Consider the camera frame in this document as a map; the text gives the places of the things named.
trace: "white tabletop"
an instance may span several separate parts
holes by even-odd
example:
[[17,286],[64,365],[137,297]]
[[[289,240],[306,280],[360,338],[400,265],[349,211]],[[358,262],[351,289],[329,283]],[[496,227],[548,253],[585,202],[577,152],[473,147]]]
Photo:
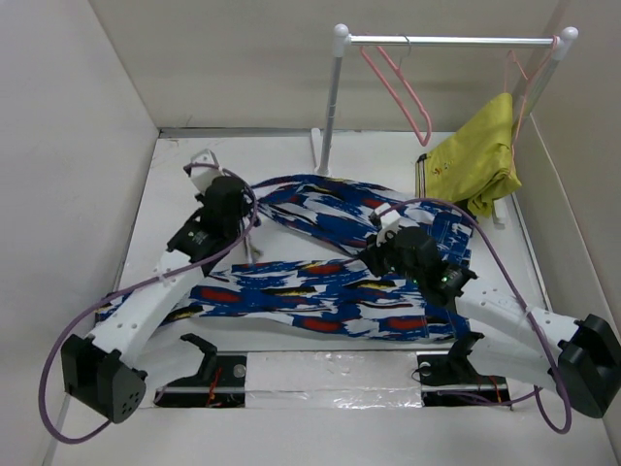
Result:
[[[430,147],[447,136],[448,133],[435,134]],[[223,166],[249,183],[281,175],[311,173],[313,168],[309,136],[158,141],[121,285],[148,276],[166,242],[195,210],[194,187],[181,167],[194,153],[206,148],[216,153]],[[383,184],[410,192],[413,197],[413,162],[424,151],[409,133],[336,133],[331,174],[338,178]],[[507,206],[508,218],[504,228],[498,228],[486,219],[482,221],[483,228],[525,298],[531,304],[543,307],[537,271],[517,212],[511,202],[507,202]],[[264,251],[264,260],[339,256],[269,221],[264,222],[252,238]],[[471,249],[472,269],[499,289],[508,291],[491,255],[477,235],[471,241]],[[239,249],[218,267],[244,261],[243,251]],[[186,319],[168,327],[172,329],[167,330],[171,335],[185,331],[199,332],[224,351],[420,348],[420,344],[404,345],[314,334],[260,319],[209,317]],[[400,371],[400,365],[409,357],[406,351],[369,351],[361,354],[362,359],[357,362],[360,367],[356,370],[364,373],[364,368],[368,367],[372,373],[375,367],[383,377],[376,382],[383,383],[382,386],[386,385],[387,377],[395,374],[401,377],[401,372],[387,373],[383,368],[392,366],[395,371]],[[279,378],[278,389],[287,389],[288,383],[299,387],[304,385],[305,371],[296,372],[294,369],[299,369],[300,364],[298,356],[289,355],[278,364],[272,361],[268,365],[265,357],[251,355],[248,377],[251,371],[254,374],[271,374],[262,382],[254,378],[255,385],[261,387],[261,383],[275,384],[278,370],[281,370],[282,374],[293,376]],[[308,364],[309,374],[317,374],[324,369],[330,371],[326,365],[311,370],[310,360]],[[365,377],[364,383],[370,383],[369,378]],[[308,384],[309,390],[316,389],[316,386],[312,387],[311,379]],[[524,394],[527,389],[519,383],[511,386],[514,395]],[[562,421],[558,398],[547,394],[545,400],[553,418],[557,422]],[[474,407],[420,409],[416,408],[419,405],[415,403],[409,407],[368,410],[337,409],[334,405],[331,409],[317,409],[316,403],[299,402],[255,403],[252,406],[255,407],[221,411],[141,409],[123,424],[108,428],[85,445],[59,446],[53,464],[616,464],[604,426],[599,420],[576,414],[572,432],[567,436],[558,436],[545,426],[533,402],[526,402],[513,413],[507,409]],[[101,422],[101,418],[72,400],[63,430],[66,435],[79,435],[97,422]]]

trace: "wall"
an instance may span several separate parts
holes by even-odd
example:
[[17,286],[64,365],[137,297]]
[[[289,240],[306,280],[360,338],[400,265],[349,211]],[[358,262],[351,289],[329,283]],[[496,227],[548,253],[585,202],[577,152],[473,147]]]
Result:
[[0,463],[21,466],[49,442],[43,360],[113,285],[157,131],[85,1],[0,1],[0,62]]
[[[310,128],[324,124],[335,24],[344,22],[358,34],[538,36],[556,0],[91,4],[158,126]],[[397,61],[407,54],[390,52]],[[411,52],[403,67],[435,129],[457,129],[502,90],[506,52]],[[354,49],[344,62],[342,85],[339,127],[407,128]]]
[[[518,171],[528,189],[519,199],[555,310],[621,328],[621,4],[560,3],[569,6],[563,24],[580,37],[538,103],[539,134],[525,128]],[[605,424],[621,458],[621,400]]]

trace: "blue patterned cloth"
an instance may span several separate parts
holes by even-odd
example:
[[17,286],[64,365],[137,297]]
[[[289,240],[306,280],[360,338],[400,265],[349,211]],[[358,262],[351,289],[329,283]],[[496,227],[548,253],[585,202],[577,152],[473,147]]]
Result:
[[[254,186],[260,211],[354,256],[377,229],[371,212],[408,199],[383,186],[314,175],[267,180]],[[462,217],[430,203],[398,211],[403,226],[418,225],[438,242],[444,259],[467,265],[472,229]],[[126,299],[99,311],[110,316]],[[469,330],[468,321],[426,303],[401,277],[374,277],[361,261],[268,262],[212,272],[164,323],[187,317],[261,317],[308,330],[381,340],[444,340]]]

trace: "garment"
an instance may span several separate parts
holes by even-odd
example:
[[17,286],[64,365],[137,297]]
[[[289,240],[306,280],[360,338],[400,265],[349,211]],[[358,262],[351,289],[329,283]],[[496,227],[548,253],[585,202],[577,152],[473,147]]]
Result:
[[416,196],[468,200],[475,215],[490,216],[493,201],[521,186],[511,152],[511,94],[492,99],[454,135],[416,162]]
[[[377,231],[368,219],[374,207],[407,198],[376,184],[314,175],[254,188],[264,215],[352,256]],[[432,204],[399,211],[404,226],[419,224],[436,238],[443,258],[468,263],[472,230],[461,216]],[[100,310],[98,320],[126,298]],[[376,278],[351,259],[243,264],[212,272],[163,323],[203,316],[261,317],[316,332],[398,341],[444,340],[469,330],[466,319],[426,303],[414,283],[395,275]]]

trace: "folded yellow clothing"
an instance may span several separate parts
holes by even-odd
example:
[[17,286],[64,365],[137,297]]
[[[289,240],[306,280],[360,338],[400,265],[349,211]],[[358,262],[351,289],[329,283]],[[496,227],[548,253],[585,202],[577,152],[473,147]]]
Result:
[[494,200],[522,185],[511,167],[512,124],[511,94],[500,94],[454,135],[420,156],[416,196],[468,199],[473,214],[490,216]]

